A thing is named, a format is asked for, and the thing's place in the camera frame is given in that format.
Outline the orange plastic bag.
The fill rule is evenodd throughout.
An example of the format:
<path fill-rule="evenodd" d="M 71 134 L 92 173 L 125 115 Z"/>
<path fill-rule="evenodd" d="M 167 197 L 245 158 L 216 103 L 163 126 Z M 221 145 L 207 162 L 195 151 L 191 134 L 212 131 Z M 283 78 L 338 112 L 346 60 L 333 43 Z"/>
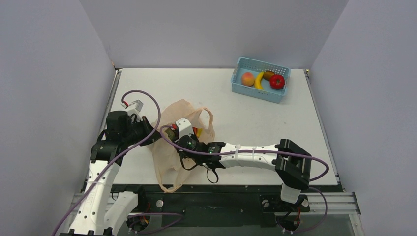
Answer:
<path fill-rule="evenodd" d="M 188 119 L 194 127 L 202 129 L 200 141 L 214 141 L 213 114 L 208 108 L 195 109 L 188 101 L 179 100 L 162 112 L 159 125 L 170 125 L 181 118 Z M 155 175 L 161 190 L 165 193 L 177 191 L 189 178 L 191 171 L 181 166 L 176 149 L 163 138 L 151 144 L 149 149 L 152 152 Z"/>

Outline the fake dark plum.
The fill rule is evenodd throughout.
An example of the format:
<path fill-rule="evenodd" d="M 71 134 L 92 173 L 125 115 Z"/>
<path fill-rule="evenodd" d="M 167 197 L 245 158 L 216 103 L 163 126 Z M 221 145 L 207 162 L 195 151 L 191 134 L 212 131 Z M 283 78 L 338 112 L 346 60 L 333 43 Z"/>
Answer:
<path fill-rule="evenodd" d="M 178 139 L 178 133 L 177 130 L 174 128 L 167 128 L 165 130 L 165 134 L 166 136 L 171 140 L 171 141 L 175 141 Z"/>

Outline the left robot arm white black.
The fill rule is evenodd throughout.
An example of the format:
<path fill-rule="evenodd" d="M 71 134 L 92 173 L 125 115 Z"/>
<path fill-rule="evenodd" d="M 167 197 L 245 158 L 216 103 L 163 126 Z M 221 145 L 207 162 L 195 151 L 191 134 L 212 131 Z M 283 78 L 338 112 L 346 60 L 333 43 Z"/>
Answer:
<path fill-rule="evenodd" d="M 65 235 L 115 236 L 131 210 L 146 207 L 147 198 L 139 190 L 124 190 L 115 204 L 106 209 L 123 157 L 133 147 L 152 144 L 159 138 L 160 134 L 136 109 L 108 113 L 106 128 L 91 148 L 85 192 L 70 208 L 70 212 L 77 213 Z"/>

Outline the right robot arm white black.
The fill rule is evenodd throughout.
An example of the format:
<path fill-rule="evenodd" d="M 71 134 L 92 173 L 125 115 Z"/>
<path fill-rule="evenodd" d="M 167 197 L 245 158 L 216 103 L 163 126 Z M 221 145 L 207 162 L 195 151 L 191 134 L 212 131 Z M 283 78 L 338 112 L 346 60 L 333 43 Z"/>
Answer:
<path fill-rule="evenodd" d="M 278 205 L 290 210 L 299 199 L 302 190 L 310 182 L 311 160 L 300 146 L 288 139 L 281 139 L 276 145 L 240 146 L 224 142 L 199 142 L 197 138 L 183 136 L 177 142 L 180 159 L 190 158 L 197 166 L 215 171 L 217 168 L 252 167 L 278 173 L 282 180 Z"/>

